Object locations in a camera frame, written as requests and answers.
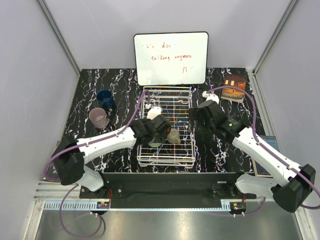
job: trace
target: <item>blue mug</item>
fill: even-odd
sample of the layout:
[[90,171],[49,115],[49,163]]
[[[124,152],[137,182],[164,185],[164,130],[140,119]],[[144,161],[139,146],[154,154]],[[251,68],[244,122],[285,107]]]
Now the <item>blue mug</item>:
[[107,89],[99,91],[96,95],[96,99],[100,104],[102,104],[102,108],[105,110],[112,109],[115,106],[115,100],[112,96],[112,92]]

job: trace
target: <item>whiteboard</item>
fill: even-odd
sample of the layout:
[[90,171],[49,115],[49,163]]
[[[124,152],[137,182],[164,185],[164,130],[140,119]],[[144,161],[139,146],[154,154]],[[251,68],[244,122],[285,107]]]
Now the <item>whiteboard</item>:
[[133,37],[138,84],[203,84],[207,32],[146,33]]

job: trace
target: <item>black marble surface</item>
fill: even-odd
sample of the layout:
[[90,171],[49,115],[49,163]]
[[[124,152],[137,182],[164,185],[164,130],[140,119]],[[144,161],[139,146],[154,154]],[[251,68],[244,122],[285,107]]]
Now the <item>black marble surface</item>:
[[[202,92],[213,87],[223,86],[227,74],[246,75],[244,68],[208,68],[204,84],[192,85],[192,106],[203,100]],[[116,109],[110,112],[110,123],[105,129],[95,128],[89,120],[89,112],[99,107],[96,94],[102,89],[113,93]],[[124,126],[130,119],[143,88],[138,85],[136,69],[83,69],[72,102],[64,135],[74,138],[88,138],[114,131]],[[247,77],[246,89],[253,96]],[[243,103],[221,100],[220,106],[228,115],[239,112],[244,118],[253,121],[253,106],[248,99]],[[264,129],[258,114],[256,132],[264,135]],[[147,166],[141,167],[137,161],[137,148],[121,149],[99,158],[87,166],[103,172],[253,172],[250,157],[227,143],[222,143],[211,134],[195,133],[196,162],[192,169],[184,167]]]

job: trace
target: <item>whiteboard frame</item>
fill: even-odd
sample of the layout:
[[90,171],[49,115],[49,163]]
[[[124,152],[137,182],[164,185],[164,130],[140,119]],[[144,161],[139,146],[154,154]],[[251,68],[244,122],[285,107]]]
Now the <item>whiteboard frame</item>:
[[[178,32],[151,32],[151,33],[137,33],[133,36],[133,48],[134,48],[134,62],[135,62],[135,69],[136,69],[136,75],[138,78],[138,85],[139,84],[139,76],[138,76],[138,68],[137,68],[137,55],[136,55],[136,43],[135,43],[135,37],[137,35],[153,35],[153,34],[195,34],[195,33],[206,33],[208,36],[208,42],[206,45],[206,60],[205,60],[205,69],[208,68],[208,50],[209,50],[209,33],[207,31],[178,31]],[[166,83],[165,85],[168,86],[188,86],[188,85],[200,85],[200,84],[204,84],[206,81],[206,77],[204,77],[203,82],[201,83],[188,83],[188,84],[170,84],[169,82]],[[160,86],[160,85],[164,85],[164,84],[152,84],[150,86]]]

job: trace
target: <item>book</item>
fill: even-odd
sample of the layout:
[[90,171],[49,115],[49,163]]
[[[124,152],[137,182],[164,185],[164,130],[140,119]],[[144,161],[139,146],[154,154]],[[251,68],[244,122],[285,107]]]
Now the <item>book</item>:
[[[225,86],[234,86],[238,87],[242,90],[246,89],[246,76],[245,75],[231,75],[227,74],[224,78],[224,85]],[[243,103],[245,94],[241,91],[238,91],[233,88],[223,88],[222,99],[231,100],[238,103]]]

